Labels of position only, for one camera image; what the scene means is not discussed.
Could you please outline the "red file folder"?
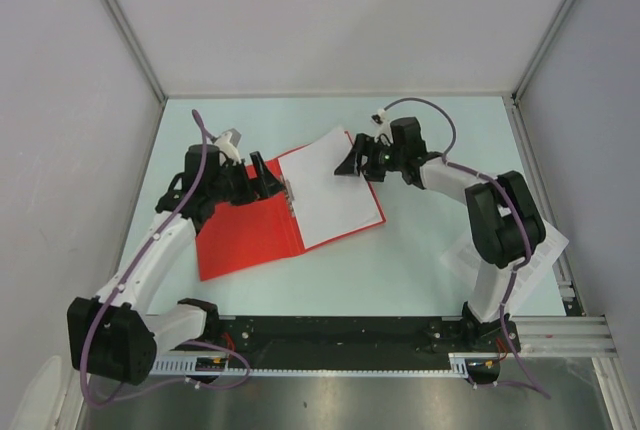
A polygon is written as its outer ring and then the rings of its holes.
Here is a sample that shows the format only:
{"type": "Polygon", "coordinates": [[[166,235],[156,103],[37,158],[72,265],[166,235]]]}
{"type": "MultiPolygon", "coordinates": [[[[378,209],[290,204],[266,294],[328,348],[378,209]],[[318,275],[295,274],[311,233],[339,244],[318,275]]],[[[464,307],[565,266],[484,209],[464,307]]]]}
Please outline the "red file folder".
{"type": "MultiPolygon", "coordinates": [[[[280,179],[279,156],[268,160],[266,165],[280,179]]],[[[212,280],[252,266],[297,257],[323,245],[303,249],[284,192],[247,206],[220,204],[196,238],[199,278],[212,280]]]]}

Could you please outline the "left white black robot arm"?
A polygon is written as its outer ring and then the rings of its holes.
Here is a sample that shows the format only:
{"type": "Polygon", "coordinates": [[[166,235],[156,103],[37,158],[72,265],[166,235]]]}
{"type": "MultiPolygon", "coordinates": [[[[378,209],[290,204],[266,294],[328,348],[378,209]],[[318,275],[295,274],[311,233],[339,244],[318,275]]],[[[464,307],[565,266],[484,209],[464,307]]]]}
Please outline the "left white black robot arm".
{"type": "Polygon", "coordinates": [[[262,155],[253,152],[250,159],[234,162],[211,144],[188,148],[184,168],[159,198],[137,253],[95,296],[77,297],[67,310],[72,365],[82,375],[139,385],[157,357],[181,345],[207,350],[219,342],[216,305],[184,298],[160,315],[150,314],[149,307],[218,205],[251,205],[283,192],[262,155]]]}

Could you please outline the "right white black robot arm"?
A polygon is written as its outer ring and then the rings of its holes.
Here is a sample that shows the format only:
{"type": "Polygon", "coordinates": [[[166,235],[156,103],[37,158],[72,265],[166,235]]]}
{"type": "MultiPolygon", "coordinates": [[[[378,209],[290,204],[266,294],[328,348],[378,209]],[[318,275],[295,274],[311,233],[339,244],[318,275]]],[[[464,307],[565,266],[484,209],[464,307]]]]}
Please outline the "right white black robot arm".
{"type": "Polygon", "coordinates": [[[469,349],[484,351],[507,330],[514,278],[546,238],[529,187],[516,171],[491,177],[428,150],[415,117],[389,121],[380,111],[372,120],[376,133],[357,134],[334,174],[382,182],[387,173],[398,172],[406,184],[466,207],[481,264],[471,297],[463,304],[460,338],[469,349]]]}

